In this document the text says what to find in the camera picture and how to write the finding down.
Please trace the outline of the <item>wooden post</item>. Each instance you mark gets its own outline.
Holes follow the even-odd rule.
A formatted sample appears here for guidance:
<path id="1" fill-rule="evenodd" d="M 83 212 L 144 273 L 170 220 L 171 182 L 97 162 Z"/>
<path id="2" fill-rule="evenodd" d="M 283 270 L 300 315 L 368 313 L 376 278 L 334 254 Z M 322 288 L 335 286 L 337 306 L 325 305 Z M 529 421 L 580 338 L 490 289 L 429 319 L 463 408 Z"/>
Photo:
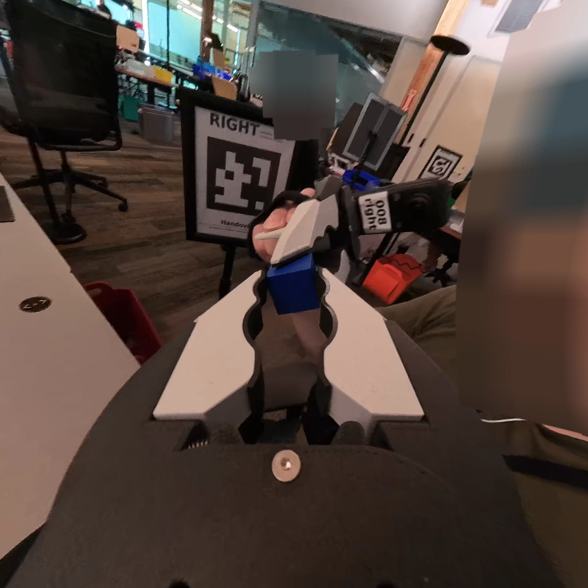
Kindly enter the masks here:
<path id="1" fill-rule="evenodd" d="M 458 31 L 469 2 L 448 1 L 433 35 L 453 36 Z M 434 48 L 432 41 L 430 41 L 401 103 L 401 110 L 408 112 L 409 117 L 414 116 L 427 85 L 433 80 L 434 71 L 440 64 L 442 54 L 443 52 Z"/>

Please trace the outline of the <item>person's olive clothing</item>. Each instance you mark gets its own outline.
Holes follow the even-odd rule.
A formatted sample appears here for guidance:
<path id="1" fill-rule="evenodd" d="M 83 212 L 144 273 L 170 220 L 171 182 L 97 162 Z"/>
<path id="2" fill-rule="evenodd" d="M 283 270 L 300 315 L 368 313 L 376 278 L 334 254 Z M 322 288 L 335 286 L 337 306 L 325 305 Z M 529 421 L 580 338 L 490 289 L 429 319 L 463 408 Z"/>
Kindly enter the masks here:
<path id="1" fill-rule="evenodd" d="M 378 308 L 457 384 L 456 285 Z M 587 436 L 478 410 L 513 466 L 525 519 L 564 587 L 587 587 Z"/>

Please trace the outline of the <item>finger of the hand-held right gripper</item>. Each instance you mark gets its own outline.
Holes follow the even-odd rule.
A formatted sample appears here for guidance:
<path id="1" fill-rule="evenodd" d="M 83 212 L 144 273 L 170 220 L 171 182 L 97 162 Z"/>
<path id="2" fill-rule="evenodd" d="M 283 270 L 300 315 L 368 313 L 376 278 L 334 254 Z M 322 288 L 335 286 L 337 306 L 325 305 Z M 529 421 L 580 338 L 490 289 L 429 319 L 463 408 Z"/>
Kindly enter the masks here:
<path id="1" fill-rule="evenodd" d="M 314 196 L 317 201 L 323 201 L 331 195 L 337 196 L 343 185 L 342 178 L 338 176 L 326 176 L 314 183 Z"/>
<path id="2" fill-rule="evenodd" d="M 277 240 L 271 266 L 279 268 L 305 256 L 319 239 L 327 235 L 328 230 L 338 228 L 339 204 L 336 196 L 324 200 L 311 198 L 299 204 L 285 227 L 270 232 L 270 239 Z"/>

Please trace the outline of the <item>red floor bin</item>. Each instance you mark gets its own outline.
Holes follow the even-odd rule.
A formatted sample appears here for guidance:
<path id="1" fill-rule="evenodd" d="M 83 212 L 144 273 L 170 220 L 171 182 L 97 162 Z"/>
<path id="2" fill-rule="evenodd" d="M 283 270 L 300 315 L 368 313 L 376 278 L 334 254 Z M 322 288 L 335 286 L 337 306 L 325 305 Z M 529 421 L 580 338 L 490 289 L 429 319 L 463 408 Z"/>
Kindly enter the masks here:
<path id="1" fill-rule="evenodd" d="M 113 288 L 104 282 L 83 287 L 140 365 L 158 352 L 158 333 L 132 290 Z"/>

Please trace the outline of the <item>wall vent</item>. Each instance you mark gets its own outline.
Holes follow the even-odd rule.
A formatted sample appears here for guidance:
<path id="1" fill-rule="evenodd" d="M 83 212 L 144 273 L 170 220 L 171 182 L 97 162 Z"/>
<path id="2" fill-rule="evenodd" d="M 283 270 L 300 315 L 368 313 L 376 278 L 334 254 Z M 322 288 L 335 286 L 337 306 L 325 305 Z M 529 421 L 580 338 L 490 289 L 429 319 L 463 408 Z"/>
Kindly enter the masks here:
<path id="1" fill-rule="evenodd" d="M 511 35 L 527 29 L 546 1 L 509 1 L 500 14 L 492 35 Z"/>

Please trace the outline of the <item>black office chair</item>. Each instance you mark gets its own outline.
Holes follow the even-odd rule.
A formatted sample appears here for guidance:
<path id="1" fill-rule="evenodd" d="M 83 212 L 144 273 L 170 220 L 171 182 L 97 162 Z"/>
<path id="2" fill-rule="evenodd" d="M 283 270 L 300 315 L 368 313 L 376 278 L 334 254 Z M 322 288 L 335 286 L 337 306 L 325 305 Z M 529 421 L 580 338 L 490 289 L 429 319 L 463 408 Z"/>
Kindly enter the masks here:
<path id="1" fill-rule="evenodd" d="M 36 175 L 11 184 L 40 187 L 50 221 L 43 231 L 55 245 L 83 241 L 72 213 L 79 186 L 119 201 L 107 179 L 74 170 L 69 153 L 115 152 L 122 147 L 118 116 L 116 22 L 65 1 L 1 1 L 10 41 L 1 63 L 14 107 L 1 105 L 1 126 L 24 138 Z"/>

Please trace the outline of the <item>orange red bin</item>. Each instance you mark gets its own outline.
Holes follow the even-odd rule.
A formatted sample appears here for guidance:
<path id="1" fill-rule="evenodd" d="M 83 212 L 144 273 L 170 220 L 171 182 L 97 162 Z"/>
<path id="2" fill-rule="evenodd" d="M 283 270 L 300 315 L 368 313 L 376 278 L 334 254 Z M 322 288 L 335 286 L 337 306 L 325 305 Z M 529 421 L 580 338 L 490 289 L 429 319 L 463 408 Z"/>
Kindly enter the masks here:
<path id="1" fill-rule="evenodd" d="M 408 254 L 375 261 L 362 287 L 385 305 L 392 305 L 423 274 L 423 266 Z"/>

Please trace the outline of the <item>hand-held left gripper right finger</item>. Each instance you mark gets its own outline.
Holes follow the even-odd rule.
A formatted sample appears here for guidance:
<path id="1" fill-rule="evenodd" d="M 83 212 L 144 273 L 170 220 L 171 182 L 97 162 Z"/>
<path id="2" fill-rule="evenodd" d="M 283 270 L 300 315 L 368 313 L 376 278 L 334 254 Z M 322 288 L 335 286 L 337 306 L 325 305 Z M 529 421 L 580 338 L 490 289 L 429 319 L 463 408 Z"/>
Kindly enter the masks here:
<path id="1" fill-rule="evenodd" d="M 418 423 L 424 410 L 383 316 L 332 272 L 318 270 L 317 379 L 303 430 L 329 445 L 346 423 L 371 440 L 381 423 Z"/>

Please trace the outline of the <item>cardboard box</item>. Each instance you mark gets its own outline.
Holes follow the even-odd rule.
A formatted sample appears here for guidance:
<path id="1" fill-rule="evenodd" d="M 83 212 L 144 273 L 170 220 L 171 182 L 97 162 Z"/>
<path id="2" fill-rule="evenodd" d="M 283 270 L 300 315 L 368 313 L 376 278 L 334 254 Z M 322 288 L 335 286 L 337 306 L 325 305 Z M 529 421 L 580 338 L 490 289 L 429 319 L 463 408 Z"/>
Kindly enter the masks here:
<path id="1" fill-rule="evenodd" d="M 136 54 L 140 49 L 141 39 L 135 30 L 121 24 L 116 26 L 116 45 L 122 50 Z"/>
<path id="2" fill-rule="evenodd" d="M 211 76 L 214 94 L 223 99 L 237 101 L 238 87 L 231 80 L 226 80 L 218 76 Z"/>

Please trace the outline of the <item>blue storage bin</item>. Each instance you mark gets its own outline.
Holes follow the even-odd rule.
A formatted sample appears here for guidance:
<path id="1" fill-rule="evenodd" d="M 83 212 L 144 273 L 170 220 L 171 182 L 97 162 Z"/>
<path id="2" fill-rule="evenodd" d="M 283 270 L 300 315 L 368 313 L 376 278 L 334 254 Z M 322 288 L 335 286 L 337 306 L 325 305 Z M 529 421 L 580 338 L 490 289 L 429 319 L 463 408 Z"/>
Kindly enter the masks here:
<path id="1" fill-rule="evenodd" d="M 376 189 L 382 185 L 382 181 L 366 171 L 348 169 L 342 176 L 342 181 L 356 192 L 365 192 Z"/>

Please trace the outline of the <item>blue cube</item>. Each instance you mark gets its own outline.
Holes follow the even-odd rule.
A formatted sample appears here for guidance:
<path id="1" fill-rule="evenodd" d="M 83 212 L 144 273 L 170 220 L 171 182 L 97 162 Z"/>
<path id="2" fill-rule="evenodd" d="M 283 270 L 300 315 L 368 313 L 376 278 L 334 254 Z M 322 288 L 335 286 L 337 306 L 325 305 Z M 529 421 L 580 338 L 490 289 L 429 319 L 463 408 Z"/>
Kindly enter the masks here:
<path id="1" fill-rule="evenodd" d="M 313 254 L 306 254 L 266 273 L 268 291 L 278 315 L 315 311 L 320 307 Z"/>

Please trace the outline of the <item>grey monitor back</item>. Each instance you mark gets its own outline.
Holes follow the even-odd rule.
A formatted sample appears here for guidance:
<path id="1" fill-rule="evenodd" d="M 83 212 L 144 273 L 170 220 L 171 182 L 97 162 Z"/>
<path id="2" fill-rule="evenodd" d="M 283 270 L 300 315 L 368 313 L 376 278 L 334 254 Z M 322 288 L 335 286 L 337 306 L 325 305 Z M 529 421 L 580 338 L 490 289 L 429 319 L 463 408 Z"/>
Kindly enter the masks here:
<path id="1" fill-rule="evenodd" d="M 372 171 L 378 171 L 400 132 L 407 112 L 374 92 L 359 111 L 342 157 Z"/>

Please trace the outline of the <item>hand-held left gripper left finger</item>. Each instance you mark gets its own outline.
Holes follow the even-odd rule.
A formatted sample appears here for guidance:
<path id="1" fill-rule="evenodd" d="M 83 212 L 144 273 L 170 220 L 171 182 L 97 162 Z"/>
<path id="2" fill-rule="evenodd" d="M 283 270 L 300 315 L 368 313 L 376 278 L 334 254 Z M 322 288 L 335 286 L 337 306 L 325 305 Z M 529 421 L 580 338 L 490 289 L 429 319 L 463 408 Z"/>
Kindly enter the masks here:
<path id="1" fill-rule="evenodd" d="M 266 274 L 259 270 L 195 319 L 153 410 L 155 420 L 191 424 L 182 445 L 209 445 L 215 435 L 260 441 L 265 389 L 256 340 L 266 298 Z"/>

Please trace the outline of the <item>black floor lamp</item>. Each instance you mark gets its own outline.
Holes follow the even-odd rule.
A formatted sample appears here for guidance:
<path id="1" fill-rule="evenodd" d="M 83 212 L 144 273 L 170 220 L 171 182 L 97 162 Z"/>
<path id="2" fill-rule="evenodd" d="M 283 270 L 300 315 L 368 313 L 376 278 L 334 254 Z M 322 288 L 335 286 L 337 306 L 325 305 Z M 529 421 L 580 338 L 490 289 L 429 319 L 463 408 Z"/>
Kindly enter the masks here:
<path id="1" fill-rule="evenodd" d="M 429 76 L 427 84 L 420 94 L 417 105 L 408 118 L 408 123 L 400 139 L 401 145 L 404 145 L 407 137 L 410 135 L 410 131 L 412 130 L 412 127 L 417 120 L 418 115 L 420 114 L 420 111 L 426 102 L 426 99 L 428 98 L 436 78 L 445 64 L 446 59 L 449 56 L 466 56 L 470 52 L 470 48 L 464 42 L 447 35 L 433 35 L 430 38 L 430 45 L 433 46 L 436 50 L 440 51 L 441 54 L 436 62 L 435 69 Z"/>

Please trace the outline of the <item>black white marker sign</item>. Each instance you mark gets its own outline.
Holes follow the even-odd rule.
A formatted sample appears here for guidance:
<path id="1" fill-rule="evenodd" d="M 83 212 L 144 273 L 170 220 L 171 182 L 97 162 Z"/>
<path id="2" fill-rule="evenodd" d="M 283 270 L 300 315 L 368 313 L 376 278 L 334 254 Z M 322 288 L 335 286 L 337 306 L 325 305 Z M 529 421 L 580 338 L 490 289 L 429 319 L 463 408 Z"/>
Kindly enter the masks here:
<path id="1" fill-rule="evenodd" d="M 319 141 L 277 139 L 273 120 L 251 104 L 186 88 L 178 99 L 186 239 L 223 249 L 221 299 L 254 218 L 318 178 Z"/>
<path id="2" fill-rule="evenodd" d="M 462 159 L 463 155 L 461 153 L 452 151 L 442 145 L 437 145 L 417 178 L 423 180 L 449 180 Z"/>

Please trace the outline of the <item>person's right hand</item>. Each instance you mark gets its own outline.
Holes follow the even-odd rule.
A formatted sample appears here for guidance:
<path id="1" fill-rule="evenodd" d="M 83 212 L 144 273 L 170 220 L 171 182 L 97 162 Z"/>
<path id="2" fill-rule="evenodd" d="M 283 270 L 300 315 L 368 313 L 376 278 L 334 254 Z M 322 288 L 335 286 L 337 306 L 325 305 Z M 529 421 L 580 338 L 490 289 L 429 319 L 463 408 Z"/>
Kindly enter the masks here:
<path id="1" fill-rule="evenodd" d="M 258 235 L 282 231 L 289 223 L 294 211 L 297 208 L 294 202 L 286 202 L 284 206 L 276 208 L 270 215 L 252 230 L 252 245 L 257 257 L 266 264 L 269 264 L 276 249 L 279 236 L 268 239 L 258 239 Z"/>

